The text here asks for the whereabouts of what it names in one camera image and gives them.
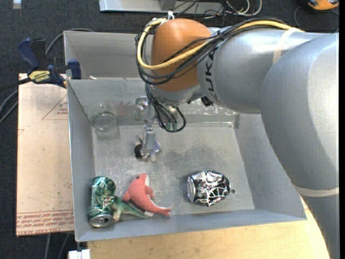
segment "power cord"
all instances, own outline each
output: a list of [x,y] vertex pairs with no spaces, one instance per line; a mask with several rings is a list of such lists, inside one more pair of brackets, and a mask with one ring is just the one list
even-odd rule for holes
[[[1,112],[2,110],[5,108],[6,104],[11,100],[11,98],[16,95],[18,93],[18,90],[15,90],[14,92],[12,92],[1,104],[0,106],[0,116],[1,116]],[[5,113],[5,115],[3,115],[0,119],[0,124],[6,119],[6,117],[8,115],[10,115],[10,113],[16,108],[16,106],[18,105],[18,101],[16,101],[13,106]]]
[[255,16],[257,15],[261,9],[262,9],[262,6],[263,6],[263,0],[259,0],[259,3],[258,3],[258,8],[256,11],[254,11],[253,13],[248,13],[249,10],[252,7],[251,3],[250,3],[250,0],[245,0],[246,1],[246,4],[247,4],[247,8],[244,10],[244,9],[241,9],[241,10],[237,10],[231,3],[229,0],[224,0],[225,2],[225,5],[228,6],[228,10],[224,10],[225,13],[228,13],[228,14],[232,14],[232,15],[237,15],[237,16],[246,16],[246,17],[252,17],[252,16]]

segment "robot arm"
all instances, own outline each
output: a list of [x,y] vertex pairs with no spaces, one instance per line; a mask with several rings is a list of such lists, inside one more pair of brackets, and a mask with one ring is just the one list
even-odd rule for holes
[[151,29],[151,65],[141,59],[145,33],[137,62],[163,126],[176,121],[171,110],[197,98],[260,113],[277,157],[339,258],[339,33],[307,33],[275,19],[223,29],[157,19],[146,34]]

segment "aluminum can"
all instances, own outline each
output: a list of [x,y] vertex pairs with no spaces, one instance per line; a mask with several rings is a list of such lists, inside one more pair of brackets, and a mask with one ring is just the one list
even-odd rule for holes
[[113,223],[115,182],[106,176],[97,176],[91,181],[91,204],[88,221],[94,227],[107,227]]

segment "metal stand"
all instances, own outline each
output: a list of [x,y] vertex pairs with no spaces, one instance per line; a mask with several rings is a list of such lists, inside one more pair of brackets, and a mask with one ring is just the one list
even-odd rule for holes
[[[190,7],[193,2],[189,0],[100,0],[101,12],[167,12],[173,10],[179,13]],[[197,15],[213,15],[222,8],[218,2],[195,3],[185,13]]]

